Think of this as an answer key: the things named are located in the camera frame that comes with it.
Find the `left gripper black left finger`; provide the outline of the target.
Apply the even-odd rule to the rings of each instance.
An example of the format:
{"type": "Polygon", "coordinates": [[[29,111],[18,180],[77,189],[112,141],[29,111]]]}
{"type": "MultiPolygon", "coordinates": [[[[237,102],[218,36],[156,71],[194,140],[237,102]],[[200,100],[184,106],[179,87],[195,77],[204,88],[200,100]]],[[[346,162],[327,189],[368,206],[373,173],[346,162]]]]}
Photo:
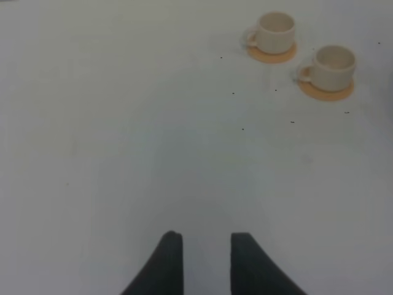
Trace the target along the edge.
{"type": "Polygon", "coordinates": [[[182,235],[169,231],[123,295],[156,295],[184,293],[184,263],[182,235]]]}

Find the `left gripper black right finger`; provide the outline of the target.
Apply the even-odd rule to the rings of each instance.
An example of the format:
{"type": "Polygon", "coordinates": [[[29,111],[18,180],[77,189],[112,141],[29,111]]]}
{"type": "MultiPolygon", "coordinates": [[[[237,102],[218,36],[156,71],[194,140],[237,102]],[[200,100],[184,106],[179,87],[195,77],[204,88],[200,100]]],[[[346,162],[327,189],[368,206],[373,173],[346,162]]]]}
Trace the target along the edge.
{"type": "Polygon", "coordinates": [[[230,289],[240,295],[306,294],[249,233],[231,234],[230,289]]]}

